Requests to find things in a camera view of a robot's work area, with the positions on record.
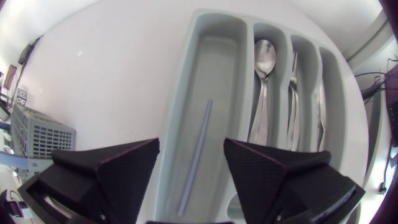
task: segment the cutlery tray compartment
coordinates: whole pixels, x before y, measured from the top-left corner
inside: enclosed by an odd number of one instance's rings
[[[242,20],[222,15],[200,16],[194,25],[183,57],[178,98],[168,132],[178,133],[167,140],[170,180],[160,183],[167,189],[161,219],[168,222],[210,222],[213,208],[222,195],[229,175],[223,154],[227,136],[246,140],[248,135],[253,76],[248,67],[252,39]],[[177,216],[188,179],[208,100],[213,100],[200,160],[185,211]]]

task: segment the gray plastic basket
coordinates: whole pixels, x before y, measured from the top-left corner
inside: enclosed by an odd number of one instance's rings
[[[11,113],[14,150],[30,159],[51,159],[54,149],[75,150],[76,131],[41,112],[15,104]]]

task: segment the black cable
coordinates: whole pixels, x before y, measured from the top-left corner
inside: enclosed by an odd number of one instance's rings
[[[361,74],[358,74],[358,75],[354,75],[354,77],[361,77],[361,76],[363,76],[363,75],[371,75],[371,74],[381,74],[381,75],[385,75],[384,72],[366,72],[366,73],[361,73]]]
[[[11,98],[11,104],[10,104],[10,106],[12,106],[12,104],[13,104],[13,102],[14,102],[15,94],[17,93],[18,84],[19,84],[19,81],[21,80],[22,72],[24,72],[25,66],[26,66],[27,62],[29,61],[30,54],[33,52],[33,50],[34,50],[34,48],[35,48],[37,42],[38,42],[38,41],[40,40],[40,38],[42,38],[42,37],[43,37],[43,36],[41,35],[39,38],[35,39],[35,41],[34,41],[33,44],[32,44],[32,50],[30,50],[30,53],[28,54],[28,56],[27,56],[27,58],[26,58],[24,64],[22,65],[21,73],[19,74],[17,83],[16,83],[16,85],[15,85],[15,90],[14,90],[14,94],[12,95],[12,98]]]
[[[388,163],[390,162],[390,155],[391,155],[391,150],[392,150],[392,138],[391,138],[391,141],[390,141],[390,148],[389,148],[389,150],[388,150],[388,155],[387,155],[387,161],[386,161],[386,166],[385,166],[385,168],[384,168],[384,173],[383,173],[383,183],[381,183],[380,184],[380,187],[379,187],[379,193],[380,194],[385,194],[386,193],[386,191],[387,191],[387,188],[386,188],[386,175],[387,175],[387,169],[388,169]]]
[[[16,194],[19,197],[20,201],[23,201],[23,199],[21,198],[21,196],[19,196],[19,194],[17,192],[15,192],[14,190],[10,190],[10,198],[11,198],[11,193]]]

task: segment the cutlery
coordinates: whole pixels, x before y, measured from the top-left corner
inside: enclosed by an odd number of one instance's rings
[[[290,78],[289,88],[292,92],[292,106],[290,110],[290,121],[287,130],[287,149],[296,151],[300,137],[300,110],[299,94],[297,91],[297,52],[293,53],[292,76]]]
[[[260,78],[261,89],[256,115],[249,135],[249,142],[266,145],[268,135],[267,80],[275,67],[276,52],[268,40],[260,40],[254,46],[254,70]]]

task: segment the white wall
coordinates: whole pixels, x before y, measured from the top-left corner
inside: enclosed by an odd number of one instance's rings
[[[344,52],[379,15],[378,0],[285,0],[304,13]]]
[[[28,43],[99,0],[8,0],[0,11],[0,72],[6,73]]]

